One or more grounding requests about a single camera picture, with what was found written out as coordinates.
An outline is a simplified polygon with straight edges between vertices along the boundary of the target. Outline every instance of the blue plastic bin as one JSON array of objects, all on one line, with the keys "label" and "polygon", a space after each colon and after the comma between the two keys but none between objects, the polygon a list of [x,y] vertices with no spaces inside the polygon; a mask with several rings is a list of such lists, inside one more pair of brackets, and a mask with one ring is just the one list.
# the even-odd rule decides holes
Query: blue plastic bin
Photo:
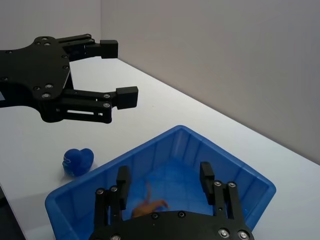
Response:
[{"label": "blue plastic bin", "polygon": [[165,199],[171,211],[212,215],[199,180],[202,161],[211,163],[217,180],[237,183],[245,223],[253,230],[276,193],[274,184],[205,137],[176,126],[51,192],[45,207],[56,239],[89,238],[94,230],[95,191],[115,185],[118,168],[124,165],[130,168],[132,184],[123,220],[144,200],[146,182],[152,200]]}]

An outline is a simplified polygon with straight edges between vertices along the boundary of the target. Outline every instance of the bolt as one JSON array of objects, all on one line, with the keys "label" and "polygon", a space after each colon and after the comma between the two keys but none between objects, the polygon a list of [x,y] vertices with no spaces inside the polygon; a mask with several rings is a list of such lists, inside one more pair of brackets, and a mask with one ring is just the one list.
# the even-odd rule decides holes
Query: bolt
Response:
[{"label": "bolt", "polygon": [[118,235],[113,235],[112,237],[110,237],[110,240],[121,240],[121,237]]},{"label": "bolt", "polygon": [[180,211],[180,212],[178,212],[178,216],[179,216],[179,218],[184,218],[186,216],[186,214],[184,211]]},{"label": "bolt", "polygon": [[223,237],[224,239],[226,239],[226,238],[228,238],[228,237],[230,236],[228,230],[226,230],[226,229],[224,229],[224,228],[219,229],[218,233],[219,233],[219,235],[220,235],[221,237]]},{"label": "bolt", "polygon": [[153,220],[157,220],[157,219],[159,218],[158,213],[156,213],[156,212],[152,213],[152,214],[151,214],[151,218],[152,218]]},{"label": "bolt", "polygon": [[243,230],[238,232],[238,236],[242,240],[249,240],[249,235]]},{"label": "bolt", "polygon": [[46,89],[52,89],[54,86],[53,86],[52,84],[48,83],[48,84],[46,84],[44,87],[45,87]]},{"label": "bolt", "polygon": [[111,190],[111,192],[116,192],[116,191],[118,191],[118,188],[116,186],[112,186],[110,188],[110,190]]},{"label": "bolt", "polygon": [[215,182],[214,182],[214,185],[216,185],[217,187],[220,187],[220,186],[221,186],[221,182],[215,181]]},{"label": "bolt", "polygon": [[228,183],[229,187],[234,188],[236,186],[236,184],[234,182],[229,182]]},{"label": "bolt", "polygon": [[51,95],[50,95],[50,93],[44,93],[44,94],[42,94],[42,98],[43,99],[47,99],[47,98],[50,98],[51,97]]},{"label": "bolt", "polygon": [[103,189],[101,189],[101,188],[99,188],[97,191],[96,191],[96,194],[103,194],[104,193],[104,190]]}]

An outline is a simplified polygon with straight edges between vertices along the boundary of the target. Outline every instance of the white wall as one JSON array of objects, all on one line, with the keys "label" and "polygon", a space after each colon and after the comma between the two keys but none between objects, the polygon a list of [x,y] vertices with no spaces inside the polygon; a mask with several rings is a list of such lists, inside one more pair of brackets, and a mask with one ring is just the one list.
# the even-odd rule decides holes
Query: white wall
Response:
[{"label": "white wall", "polygon": [[102,38],[119,41],[122,60],[320,163],[319,9],[319,0],[103,0]]},{"label": "white wall", "polygon": [[0,50],[23,48],[36,37],[92,34],[101,39],[101,0],[2,0]]}]

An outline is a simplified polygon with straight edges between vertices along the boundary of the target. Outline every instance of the blue toy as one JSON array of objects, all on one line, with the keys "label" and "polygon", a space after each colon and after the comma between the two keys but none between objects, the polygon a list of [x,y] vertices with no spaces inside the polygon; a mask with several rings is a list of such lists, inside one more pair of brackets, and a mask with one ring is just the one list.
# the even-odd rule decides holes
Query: blue toy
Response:
[{"label": "blue toy", "polygon": [[78,177],[87,173],[94,162],[94,153],[89,148],[70,149],[63,156],[62,166],[65,173]]}]

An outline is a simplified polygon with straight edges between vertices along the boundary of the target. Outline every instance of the white table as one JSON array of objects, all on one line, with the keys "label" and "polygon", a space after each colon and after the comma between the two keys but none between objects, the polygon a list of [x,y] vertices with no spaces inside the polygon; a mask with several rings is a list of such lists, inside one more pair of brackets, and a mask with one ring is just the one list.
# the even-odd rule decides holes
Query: white table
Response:
[{"label": "white table", "polygon": [[0,183],[29,240],[54,239],[45,209],[52,190],[70,181],[62,169],[71,148],[90,148],[96,166],[164,131],[185,125],[270,179],[277,188],[256,225],[256,240],[318,239],[320,166],[118,59],[71,64],[73,84],[87,91],[138,86],[138,107],[113,111],[111,124],[45,123],[28,107],[0,109]]}]

